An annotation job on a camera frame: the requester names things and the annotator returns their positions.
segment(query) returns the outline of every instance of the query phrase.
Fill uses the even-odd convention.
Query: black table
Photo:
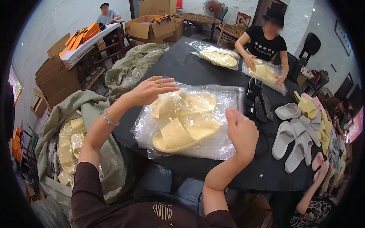
[[[174,77],[176,81],[190,85],[218,84],[247,88],[249,76],[242,74],[240,69],[234,71],[215,66],[191,54],[190,52],[194,51],[194,48],[186,44],[186,42],[191,41],[194,41],[194,39],[182,37],[152,66],[142,80],[155,75],[163,75]],[[264,86],[263,93],[268,96],[272,107],[296,102],[293,94],[295,90],[299,94],[303,93],[302,89],[289,80],[285,80],[284,84],[288,89],[287,96],[283,96],[279,92]],[[137,146],[137,142],[133,139],[133,134],[130,133],[130,129],[141,109],[142,107],[133,107],[128,110],[121,118],[120,125],[114,129],[113,136],[124,146],[143,156],[147,156],[146,150]],[[312,171],[312,166],[306,166],[304,160],[293,173],[287,174],[285,172],[284,164],[294,146],[294,141],[288,146],[287,152],[281,160],[276,160],[272,156],[272,146],[276,132],[282,122],[275,113],[273,115],[274,121],[260,124],[260,128],[269,136],[265,137],[264,134],[260,133],[254,159],[233,179],[230,185],[260,191],[297,191],[307,189],[313,183],[314,172]],[[312,157],[314,158],[321,150],[322,148],[313,145]],[[177,172],[185,173],[201,180],[204,180],[206,174],[213,167],[222,162],[183,155],[156,158],[154,161],[169,169],[174,169]]]

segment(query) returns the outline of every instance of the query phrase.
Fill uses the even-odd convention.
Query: woman's left hand
[[[142,106],[152,104],[158,99],[159,94],[178,91],[179,87],[172,84],[174,78],[162,78],[153,76],[141,82],[132,91],[125,94],[130,106]]]
[[[287,78],[286,74],[281,73],[277,79],[276,79],[276,85],[277,86],[283,86],[284,85],[284,81]]]

